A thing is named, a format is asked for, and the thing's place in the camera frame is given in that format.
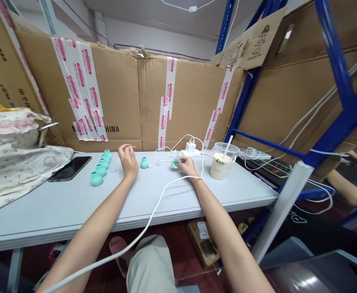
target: person's left hand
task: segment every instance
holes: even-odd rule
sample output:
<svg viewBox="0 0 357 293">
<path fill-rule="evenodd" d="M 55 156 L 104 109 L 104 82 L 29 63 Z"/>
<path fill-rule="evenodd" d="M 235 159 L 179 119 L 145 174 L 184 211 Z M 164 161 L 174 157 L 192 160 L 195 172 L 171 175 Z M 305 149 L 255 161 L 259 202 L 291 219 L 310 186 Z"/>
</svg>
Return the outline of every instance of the person's left hand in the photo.
<svg viewBox="0 0 357 293">
<path fill-rule="evenodd" d="M 118 156 L 121 161 L 121 166 L 124 170 L 124 178 L 134 180 L 139 172 L 139 165 L 135 158 L 135 146 L 130 144 L 123 144 L 118 149 Z"/>
</svg>

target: red and white tape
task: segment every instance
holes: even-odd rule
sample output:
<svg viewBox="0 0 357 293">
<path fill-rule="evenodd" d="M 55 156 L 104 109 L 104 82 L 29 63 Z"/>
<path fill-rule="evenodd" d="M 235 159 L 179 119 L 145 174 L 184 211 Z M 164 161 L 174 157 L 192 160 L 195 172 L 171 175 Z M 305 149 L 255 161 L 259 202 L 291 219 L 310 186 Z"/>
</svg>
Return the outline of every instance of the red and white tape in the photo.
<svg viewBox="0 0 357 293">
<path fill-rule="evenodd" d="M 168 57 L 167 58 L 167 69 L 166 69 L 166 92 L 165 97 L 167 97 L 169 110 L 167 113 L 168 119 L 171 120 L 171 113 L 173 110 L 173 98 L 174 98 L 174 85 L 175 85 L 175 72 L 177 69 L 177 59 Z"/>
<path fill-rule="evenodd" d="M 230 88 L 230 83 L 233 75 L 234 75 L 234 71 L 231 68 L 227 68 L 223 80 L 222 89 L 219 95 L 218 105 L 216 106 L 216 110 L 212 112 L 212 116 L 207 128 L 206 136 L 203 141 L 204 149 L 208 149 L 208 145 L 210 144 L 211 137 L 212 137 L 212 132 L 214 131 L 216 125 L 216 121 L 219 117 L 219 114 L 223 112 L 224 103 L 226 101 L 227 92 L 228 89 Z"/>
<path fill-rule="evenodd" d="M 158 130 L 158 148 L 159 149 L 165 146 L 168 112 L 169 112 L 168 98 L 163 96 L 163 97 L 161 97 L 161 108 L 160 108 L 160 114 L 159 114 L 159 130 Z"/>
<path fill-rule="evenodd" d="M 78 138 L 107 141 L 90 45 L 61 37 L 52 37 L 52 44 L 71 96 L 69 102 L 77 120 Z"/>
<path fill-rule="evenodd" d="M 1 0 L 0 0 L 0 18 L 2 20 L 4 27 L 6 28 L 6 31 L 10 37 L 11 42 L 14 45 L 14 48 L 17 52 L 18 57 L 21 59 L 21 62 L 22 62 L 22 65 L 26 71 L 26 74 L 28 75 L 28 78 L 31 81 L 32 87 L 36 93 L 37 99 L 40 102 L 40 105 L 41 105 L 41 108 L 43 109 L 44 115 L 50 117 L 47 105 L 45 104 L 45 101 L 41 95 L 39 87 L 37 86 L 36 80 L 32 74 L 31 68 L 29 67 L 29 63 L 25 57 L 24 51 L 22 50 L 21 45 L 20 45 L 20 43 L 15 35 L 15 32 L 13 30 L 13 26 L 11 25 L 10 17 L 7 14 L 7 11 L 6 11 L 5 7 L 3 6 Z"/>
</svg>

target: phone screen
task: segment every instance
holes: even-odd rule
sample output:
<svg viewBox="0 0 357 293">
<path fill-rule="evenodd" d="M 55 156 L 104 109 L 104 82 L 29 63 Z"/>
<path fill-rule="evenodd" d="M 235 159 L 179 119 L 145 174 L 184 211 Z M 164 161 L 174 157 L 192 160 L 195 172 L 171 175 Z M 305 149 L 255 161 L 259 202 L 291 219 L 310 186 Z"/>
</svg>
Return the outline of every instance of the phone screen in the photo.
<svg viewBox="0 0 357 293">
<path fill-rule="evenodd" d="M 70 163 L 49 177 L 48 181 L 69 181 L 91 160 L 92 157 L 75 157 Z"/>
</svg>

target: cardboard box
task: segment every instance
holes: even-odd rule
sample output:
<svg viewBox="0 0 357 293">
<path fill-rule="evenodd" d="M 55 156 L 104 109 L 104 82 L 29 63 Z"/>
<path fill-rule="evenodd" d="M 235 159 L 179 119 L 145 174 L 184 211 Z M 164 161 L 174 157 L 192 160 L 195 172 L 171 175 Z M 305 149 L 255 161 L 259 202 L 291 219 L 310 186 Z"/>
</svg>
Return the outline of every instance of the cardboard box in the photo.
<svg viewBox="0 0 357 293">
<path fill-rule="evenodd" d="M 250 69 L 263 64 L 287 7 L 260 19 L 211 59 L 212 65 Z"/>
<path fill-rule="evenodd" d="M 186 229 L 204 268 L 208 268 L 220 259 L 218 248 L 205 218 L 189 222 Z"/>
<path fill-rule="evenodd" d="M 357 1 L 330 1 L 332 14 L 344 48 L 348 68 L 357 62 Z M 286 32 L 291 30 L 287 42 Z M 333 72 L 326 52 L 326 45 L 313 2 L 301 6 L 284 17 L 263 70 L 257 81 L 239 130 L 254 136 L 280 143 L 292 127 L 332 88 L 335 84 Z M 357 74 L 353 79 L 357 92 Z M 342 111 L 336 93 L 318 111 L 315 118 L 297 139 L 293 149 L 308 153 Z M 283 144 L 289 147 L 300 132 L 305 120 Z M 262 151 L 271 149 L 261 143 L 237 135 L 234 142 L 255 147 Z M 342 143 L 337 151 L 347 152 L 357 146 L 357 129 Z M 283 153 L 269 153 L 277 157 Z M 299 159 L 286 155 L 283 161 L 293 165 Z M 340 157 L 329 157 L 315 171 L 322 180 L 339 163 Z"/>
<path fill-rule="evenodd" d="M 107 142 L 82 141 L 75 132 L 76 118 L 68 101 L 72 96 L 52 36 L 24 26 L 17 26 L 17 35 L 48 108 L 59 122 L 66 146 L 92 152 L 115 150 L 124 143 L 131 143 L 138 151 L 154 151 L 161 145 L 173 147 L 185 134 L 206 141 L 208 148 L 223 140 L 242 86 L 242 70 L 147 52 L 141 57 L 137 52 L 80 42 L 88 44 L 92 51 L 91 67 L 98 81 L 102 120 L 108 138 Z M 172 62 L 173 76 L 168 75 Z M 168 109 L 169 117 L 164 118 L 165 144 L 161 144 L 160 125 L 164 116 L 161 101 L 169 94 L 171 102 L 166 107 L 171 109 Z M 188 140 L 189 137 L 185 138 L 177 149 L 185 148 Z"/>
<path fill-rule="evenodd" d="M 158 139 L 160 105 L 166 87 L 167 67 L 168 59 L 162 56 L 148 57 L 140 66 L 140 115 L 144 151 L 154 151 L 161 147 Z M 210 120 L 218 108 L 227 71 L 229 69 L 177 60 L 173 108 L 171 119 L 166 124 L 166 146 L 172 148 L 186 134 L 205 141 Z M 222 112 L 218 114 L 216 125 L 211 131 L 209 149 L 215 142 L 224 139 L 241 87 L 243 72 L 235 70 L 232 73 Z M 189 138 L 186 137 L 177 149 L 185 149 Z M 195 142 L 196 147 L 201 149 L 201 142 Z"/>
<path fill-rule="evenodd" d="M 26 107 L 50 116 L 13 28 L 0 1 L 0 104 L 6 108 Z M 64 145 L 57 127 L 48 130 L 47 142 Z"/>
</svg>

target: beige pants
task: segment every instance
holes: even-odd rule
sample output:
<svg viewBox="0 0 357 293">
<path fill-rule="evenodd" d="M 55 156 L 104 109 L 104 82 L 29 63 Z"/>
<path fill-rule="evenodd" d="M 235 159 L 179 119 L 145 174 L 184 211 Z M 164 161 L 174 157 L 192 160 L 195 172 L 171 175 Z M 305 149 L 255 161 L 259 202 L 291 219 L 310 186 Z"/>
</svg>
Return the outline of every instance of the beige pants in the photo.
<svg viewBox="0 0 357 293">
<path fill-rule="evenodd" d="M 139 242 L 129 262 L 129 293 L 177 292 L 169 248 L 160 235 L 151 235 Z"/>
</svg>

